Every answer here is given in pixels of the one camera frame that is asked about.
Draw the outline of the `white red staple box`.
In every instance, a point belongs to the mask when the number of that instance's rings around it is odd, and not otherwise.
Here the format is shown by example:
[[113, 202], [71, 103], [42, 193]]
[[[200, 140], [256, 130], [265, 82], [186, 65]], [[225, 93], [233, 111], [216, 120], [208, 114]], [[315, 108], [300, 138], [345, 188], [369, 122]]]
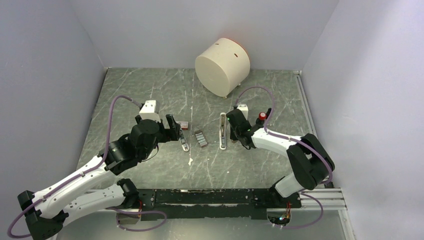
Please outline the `white red staple box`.
[[178, 121], [177, 123], [180, 125], [182, 130], [188, 130], [189, 129], [190, 124], [189, 124], [188, 121]]

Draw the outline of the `staple tray with staples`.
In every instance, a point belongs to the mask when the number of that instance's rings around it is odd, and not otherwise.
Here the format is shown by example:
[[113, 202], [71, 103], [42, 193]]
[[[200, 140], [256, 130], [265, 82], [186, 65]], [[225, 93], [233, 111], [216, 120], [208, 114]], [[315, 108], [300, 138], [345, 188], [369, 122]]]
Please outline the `staple tray with staples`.
[[195, 131], [194, 136], [201, 148], [206, 147], [208, 145], [208, 141], [202, 130]]

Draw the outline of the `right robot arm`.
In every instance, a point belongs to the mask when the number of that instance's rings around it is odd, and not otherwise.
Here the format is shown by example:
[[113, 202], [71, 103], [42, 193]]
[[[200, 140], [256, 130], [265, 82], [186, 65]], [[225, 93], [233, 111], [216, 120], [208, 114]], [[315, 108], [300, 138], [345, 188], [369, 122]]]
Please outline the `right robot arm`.
[[226, 119], [232, 141], [240, 142], [247, 150], [264, 149], [288, 158], [292, 173], [270, 188], [270, 202], [275, 207], [282, 207], [290, 195], [301, 190], [313, 190], [329, 178], [335, 165], [315, 135], [291, 136], [266, 129], [265, 123], [271, 113], [271, 108], [260, 112], [255, 124], [251, 125], [245, 112], [234, 108], [226, 114]]

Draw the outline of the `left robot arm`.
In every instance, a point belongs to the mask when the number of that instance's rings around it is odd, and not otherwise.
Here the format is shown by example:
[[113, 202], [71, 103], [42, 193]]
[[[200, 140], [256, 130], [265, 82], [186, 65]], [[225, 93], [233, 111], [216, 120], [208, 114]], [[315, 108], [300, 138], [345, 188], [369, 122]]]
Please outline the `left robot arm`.
[[160, 143], [179, 141], [181, 126], [171, 114], [169, 127], [161, 119], [137, 116], [130, 133], [107, 143], [86, 165], [43, 190], [23, 191], [17, 197], [21, 216], [34, 240], [47, 240], [67, 224], [101, 209], [132, 208], [140, 202], [139, 191], [129, 178], [99, 192], [87, 193], [95, 185], [148, 160]]

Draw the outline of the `red black stamp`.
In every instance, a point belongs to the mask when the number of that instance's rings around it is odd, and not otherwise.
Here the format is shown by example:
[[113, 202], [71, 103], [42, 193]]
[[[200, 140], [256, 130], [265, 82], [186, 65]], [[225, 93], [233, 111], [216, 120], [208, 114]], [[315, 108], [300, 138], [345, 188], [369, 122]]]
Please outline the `red black stamp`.
[[257, 123], [263, 125], [267, 119], [267, 114], [265, 112], [260, 112], [257, 118]]

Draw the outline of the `small black cylinder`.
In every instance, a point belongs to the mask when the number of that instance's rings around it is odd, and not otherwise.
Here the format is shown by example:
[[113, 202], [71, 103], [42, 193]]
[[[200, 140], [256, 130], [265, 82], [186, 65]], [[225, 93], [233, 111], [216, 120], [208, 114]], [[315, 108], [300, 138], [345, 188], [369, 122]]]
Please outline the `small black cylinder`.
[[266, 115], [267, 116], [269, 116], [270, 115], [270, 113], [271, 113], [271, 111], [272, 111], [272, 108], [270, 107], [270, 108], [268, 108], [268, 110], [267, 110], [267, 112], [266, 112]]

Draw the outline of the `cream cylindrical stool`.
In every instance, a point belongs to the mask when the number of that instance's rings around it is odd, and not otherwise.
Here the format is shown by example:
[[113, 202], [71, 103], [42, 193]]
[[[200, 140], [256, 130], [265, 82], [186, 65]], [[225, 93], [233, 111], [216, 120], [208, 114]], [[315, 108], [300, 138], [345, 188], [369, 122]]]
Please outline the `cream cylindrical stool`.
[[236, 41], [220, 38], [195, 59], [202, 85], [219, 97], [227, 97], [249, 75], [248, 52]]

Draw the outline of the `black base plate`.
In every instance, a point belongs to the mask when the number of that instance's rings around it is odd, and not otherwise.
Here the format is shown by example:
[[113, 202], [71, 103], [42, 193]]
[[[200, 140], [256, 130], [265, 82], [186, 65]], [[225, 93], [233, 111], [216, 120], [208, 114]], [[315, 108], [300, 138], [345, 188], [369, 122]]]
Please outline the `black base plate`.
[[223, 189], [139, 189], [139, 202], [132, 208], [154, 211], [142, 221], [162, 219], [250, 218], [268, 219], [271, 209], [299, 209], [302, 206], [298, 193], [281, 197], [269, 188]]

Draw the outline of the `aluminium rail frame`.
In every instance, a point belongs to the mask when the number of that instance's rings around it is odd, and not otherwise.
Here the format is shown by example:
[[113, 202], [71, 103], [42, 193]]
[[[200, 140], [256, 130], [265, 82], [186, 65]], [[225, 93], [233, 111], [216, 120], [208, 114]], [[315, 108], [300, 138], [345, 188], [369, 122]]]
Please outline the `aluminium rail frame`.
[[109, 68], [77, 169], [38, 208], [46, 230], [111, 210], [165, 234], [167, 220], [250, 218], [288, 233], [335, 168], [307, 122], [298, 77], [250, 70], [217, 96], [189, 68]]

